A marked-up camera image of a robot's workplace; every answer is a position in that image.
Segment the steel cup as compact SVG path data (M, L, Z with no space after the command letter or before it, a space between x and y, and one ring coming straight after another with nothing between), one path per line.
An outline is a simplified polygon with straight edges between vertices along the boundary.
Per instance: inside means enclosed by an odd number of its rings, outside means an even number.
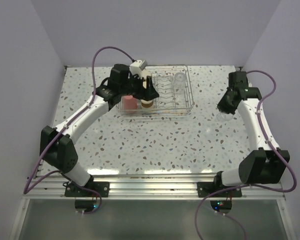
M148 70L143 70L141 73L142 76L142 86L144 89L147 88L147 77L152 77L152 73Z
M154 100L141 100L141 109L148 110L148 109L154 109L155 108L155 102Z

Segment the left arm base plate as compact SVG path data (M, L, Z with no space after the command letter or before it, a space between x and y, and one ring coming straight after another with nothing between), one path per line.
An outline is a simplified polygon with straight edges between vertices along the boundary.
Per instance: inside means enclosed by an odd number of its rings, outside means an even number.
M96 193L102 198L107 198L110 191L110 183L107 181L88 182L84 187L77 186L73 182L64 182L62 186L65 187L64 196L71 198L97 197Z

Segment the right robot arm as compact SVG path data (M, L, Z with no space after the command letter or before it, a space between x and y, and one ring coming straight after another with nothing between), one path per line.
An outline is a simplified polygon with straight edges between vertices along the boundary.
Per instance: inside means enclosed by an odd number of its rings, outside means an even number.
M225 196L239 185L277 184L290 161L290 154L276 142L263 110L262 96L257 87L249 85L247 72L228 75L228 87L217 104L221 113L241 116L251 152L236 169L219 171L213 179L213 192Z

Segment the clear glass cup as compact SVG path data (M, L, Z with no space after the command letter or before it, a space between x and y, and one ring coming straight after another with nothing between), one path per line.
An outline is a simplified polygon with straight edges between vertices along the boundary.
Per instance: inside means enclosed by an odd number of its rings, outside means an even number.
M176 93L180 93L185 89L186 80L187 80L186 74L183 72L178 72L174 75L172 85Z
M216 119L219 122L228 122L228 121L231 121L233 118L234 118L234 116L232 114L230 114L230 113L227 114L222 111L219 111L218 114L216 115Z

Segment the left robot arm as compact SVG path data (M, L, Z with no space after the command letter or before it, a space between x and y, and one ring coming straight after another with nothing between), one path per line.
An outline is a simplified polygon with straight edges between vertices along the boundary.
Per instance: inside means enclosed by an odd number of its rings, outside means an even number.
M109 77L93 89L87 102L70 118L56 127L46 126L40 136L40 158L55 167L72 182L82 196L93 193L91 175L80 166L75 144L102 115L117 105L123 96L150 102L160 95L153 86L152 74L145 60L131 65L115 64Z

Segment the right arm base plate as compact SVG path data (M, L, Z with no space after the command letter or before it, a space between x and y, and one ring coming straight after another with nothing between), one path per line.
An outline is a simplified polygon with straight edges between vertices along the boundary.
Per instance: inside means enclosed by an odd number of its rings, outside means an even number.
M213 182L199 181L196 183L199 198L205 198L211 194L214 198L241 198L242 190L233 186L215 186Z

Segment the red plastic cup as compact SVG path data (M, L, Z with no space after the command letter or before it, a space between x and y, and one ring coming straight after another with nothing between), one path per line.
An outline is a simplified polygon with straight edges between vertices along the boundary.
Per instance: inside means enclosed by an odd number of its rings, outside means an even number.
M136 110L138 108L137 99L132 95L126 95L122 97L124 110Z

